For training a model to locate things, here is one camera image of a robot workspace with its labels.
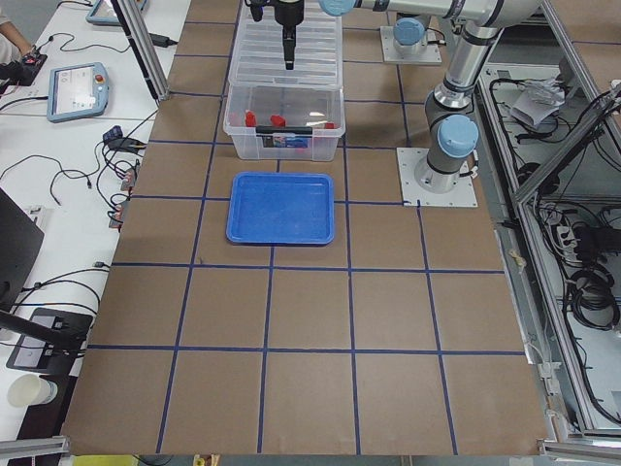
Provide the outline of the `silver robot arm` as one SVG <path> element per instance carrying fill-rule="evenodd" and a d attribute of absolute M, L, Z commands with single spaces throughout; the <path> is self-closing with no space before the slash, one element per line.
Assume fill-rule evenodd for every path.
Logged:
<path fill-rule="evenodd" d="M 355 8 L 374 12 L 462 19 L 456 49 L 443 81 L 425 103 L 432 145 L 415 168 L 416 182 L 423 189 L 445 194 L 459 178 L 462 164 L 474 151 L 478 129 L 462 116 L 472 102 L 474 85 L 482 67 L 506 27 L 528 18 L 540 1 L 321 1 L 324 13 L 342 17 Z"/>

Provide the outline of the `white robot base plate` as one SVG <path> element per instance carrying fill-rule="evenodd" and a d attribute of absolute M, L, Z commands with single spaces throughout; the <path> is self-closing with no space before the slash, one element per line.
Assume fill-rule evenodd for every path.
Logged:
<path fill-rule="evenodd" d="M 463 160 L 460 171 L 439 174 L 427 163 L 425 148 L 397 148 L 403 204 L 410 207 L 478 207 L 471 167 Z"/>

